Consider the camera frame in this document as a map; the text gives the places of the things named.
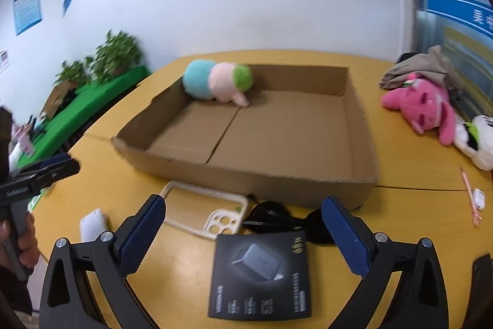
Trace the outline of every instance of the green plant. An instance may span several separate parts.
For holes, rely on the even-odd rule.
[[[133,35],[124,31],[113,35],[109,30],[106,42],[96,50],[96,57],[90,64],[90,69],[98,83],[105,83],[138,65],[141,57],[142,52]]]
[[[86,67],[90,66],[93,57],[87,56],[85,63],[76,60],[72,64],[68,64],[65,60],[62,63],[62,71],[56,75],[58,77],[56,84],[62,83],[64,81],[74,83],[75,86],[80,87],[84,84],[89,84],[91,82],[91,76],[87,74]]]

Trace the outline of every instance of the wooden table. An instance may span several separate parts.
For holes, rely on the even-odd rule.
[[[151,193],[161,191],[165,180],[135,171],[113,150],[109,140],[197,57],[181,58],[144,80],[73,147],[71,154],[80,161],[81,172],[57,183],[35,209],[39,246],[47,257],[58,238],[67,237],[73,243],[80,240],[79,222],[95,208],[108,215],[112,230],[116,230]],[[384,92],[378,88],[378,81],[389,64],[298,51],[228,52],[206,57],[249,64],[331,64],[351,69],[381,167],[380,186],[355,215],[372,230],[383,231],[396,241],[416,242],[421,237],[433,240],[445,278],[450,328],[460,327],[467,308],[472,262],[484,253],[493,253],[493,209],[487,207],[481,226],[472,227],[458,167],[465,167],[472,185],[484,190],[488,199],[493,194],[491,180],[453,147],[442,147],[435,134],[418,137],[400,114],[380,106]],[[297,207],[291,210],[300,217],[309,212]],[[308,320],[248,323],[208,318],[214,243],[167,225],[163,225],[129,282],[161,327],[328,327],[357,287],[359,277],[351,274],[336,247],[309,244],[308,253],[312,294],[312,318]],[[393,274],[369,327],[379,325],[397,281],[398,274]],[[118,327],[99,286],[92,282],[108,325]]]
[[[400,112],[388,111],[380,104],[385,90],[378,87],[384,73],[392,66],[366,57],[312,51],[236,51],[182,57],[144,79],[123,102],[90,127],[88,135],[110,139],[153,97],[179,79],[194,59],[233,61],[243,64],[330,65],[348,67],[367,113],[380,165],[378,185],[417,190],[464,190],[458,167],[464,166],[471,185],[493,189],[491,174],[478,170],[470,159],[455,147],[444,147],[431,130],[416,135]]]

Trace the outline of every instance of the blue gripper pad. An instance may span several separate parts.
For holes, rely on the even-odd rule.
[[[51,165],[55,165],[56,163],[68,161],[70,158],[71,158],[70,155],[68,155],[67,153],[58,154],[58,155],[52,156],[51,158],[46,158],[45,160],[41,161],[41,167],[42,168],[48,167]]]
[[[352,223],[345,216],[341,208],[344,208],[338,200],[335,202],[332,197],[326,198],[322,202],[322,220],[334,239],[342,256],[346,260],[349,269],[355,275],[365,277],[370,270],[370,252],[363,240],[357,234]]]
[[[153,194],[137,215],[130,216],[116,232],[118,271],[124,277],[137,272],[166,216],[164,198]]]

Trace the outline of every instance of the green tablecloth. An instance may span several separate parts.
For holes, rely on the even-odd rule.
[[[67,108],[56,115],[46,126],[46,134],[34,142],[35,153],[28,158],[24,155],[19,167],[53,156],[71,135],[80,129],[92,116],[121,93],[149,76],[145,66],[135,67],[108,83],[97,85],[92,82],[77,90],[77,97]]]

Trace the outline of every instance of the person's sleeve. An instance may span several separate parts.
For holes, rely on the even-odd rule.
[[[2,267],[0,267],[0,290],[13,310],[29,315],[33,313],[27,282],[19,281],[13,272]]]

